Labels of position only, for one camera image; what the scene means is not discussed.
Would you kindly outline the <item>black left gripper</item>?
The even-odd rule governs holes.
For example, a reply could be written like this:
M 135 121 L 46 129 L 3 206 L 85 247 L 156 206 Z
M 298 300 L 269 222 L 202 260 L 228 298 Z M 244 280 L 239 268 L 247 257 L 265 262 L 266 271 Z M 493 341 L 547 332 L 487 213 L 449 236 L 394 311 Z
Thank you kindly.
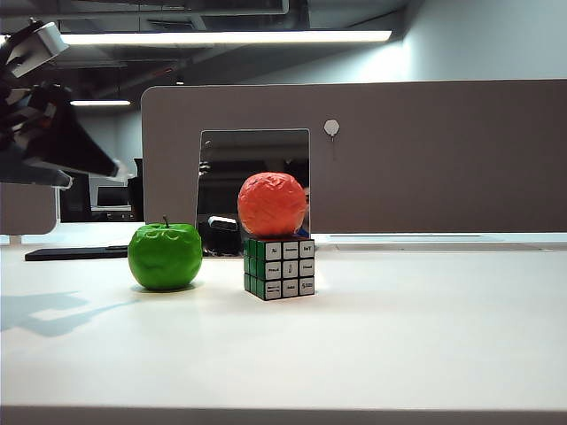
M 1 57 L 4 60 L 1 65 L 1 182 L 68 189 L 73 178 L 57 169 L 117 176 L 120 170 L 117 162 L 93 141 L 77 120 L 69 90 L 59 85 L 33 89 L 14 86 L 17 78 L 12 71 L 30 58 L 30 52 L 20 53 L 13 59 L 8 59 L 7 55 Z M 37 114 L 22 127 L 27 113 L 21 110 L 26 104 Z M 13 148 L 15 131 L 21 127 L 23 159 L 21 152 Z

